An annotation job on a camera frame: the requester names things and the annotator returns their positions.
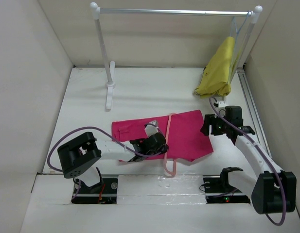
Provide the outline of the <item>pink trousers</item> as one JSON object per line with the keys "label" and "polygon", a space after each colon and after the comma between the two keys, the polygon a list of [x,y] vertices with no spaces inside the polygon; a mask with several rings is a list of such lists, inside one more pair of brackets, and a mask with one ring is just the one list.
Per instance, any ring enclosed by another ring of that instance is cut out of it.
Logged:
{"label": "pink trousers", "polygon": [[169,116],[115,121],[111,124],[112,136],[121,142],[145,138],[144,125],[153,120],[158,122],[158,127],[163,134],[168,135],[168,159],[184,159],[193,162],[213,153],[209,137],[200,132],[204,123],[200,110]]}

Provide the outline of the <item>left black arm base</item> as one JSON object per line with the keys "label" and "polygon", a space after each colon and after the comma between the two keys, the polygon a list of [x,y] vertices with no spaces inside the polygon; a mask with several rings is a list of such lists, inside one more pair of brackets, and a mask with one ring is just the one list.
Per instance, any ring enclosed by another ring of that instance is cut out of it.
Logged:
{"label": "left black arm base", "polygon": [[74,178],[74,190],[71,197],[73,204],[116,204],[118,176],[102,175],[96,167],[94,175],[98,175],[98,183],[92,187]]}

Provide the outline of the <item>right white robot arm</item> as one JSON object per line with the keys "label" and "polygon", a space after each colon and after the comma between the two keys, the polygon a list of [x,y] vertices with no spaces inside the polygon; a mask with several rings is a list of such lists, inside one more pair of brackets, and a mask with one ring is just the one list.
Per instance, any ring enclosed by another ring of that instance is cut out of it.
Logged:
{"label": "right white robot arm", "polygon": [[220,173],[220,188],[224,191],[238,189],[250,198],[259,214],[293,212],[296,208],[296,176],[284,171],[252,139],[255,132],[243,124],[241,107],[226,106],[224,112],[223,116],[219,112],[205,115],[200,131],[205,136],[226,135],[244,155],[256,177],[250,177],[239,167],[227,167]]}

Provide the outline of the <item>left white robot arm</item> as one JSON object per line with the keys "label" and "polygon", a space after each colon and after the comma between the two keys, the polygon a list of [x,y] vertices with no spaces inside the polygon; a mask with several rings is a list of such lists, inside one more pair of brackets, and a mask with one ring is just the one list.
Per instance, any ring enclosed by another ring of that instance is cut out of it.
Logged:
{"label": "left white robot arm", "polygon": [[61,145],[57,153],[64,178],[79,179],[95,193],[103,185],[102,179],[91,172],[98,160],[134,163],[163,155],[168,150],[166,138],[161,133],[148,138],[116,142],[97,141],[92,132],[85,132]]}

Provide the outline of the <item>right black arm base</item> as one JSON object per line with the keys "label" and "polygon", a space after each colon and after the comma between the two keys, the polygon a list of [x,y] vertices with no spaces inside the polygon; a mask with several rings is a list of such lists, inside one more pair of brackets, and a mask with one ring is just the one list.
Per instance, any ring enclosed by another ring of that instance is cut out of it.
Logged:
{"label": "right black arm base", "polygon": [[243,170],[239,167],[227,167],[219,175],[203,175],[203,183],[199,189],[205,193],[206,204],[250,204],[249,197],[228,182],[228,174],[235,171]]}

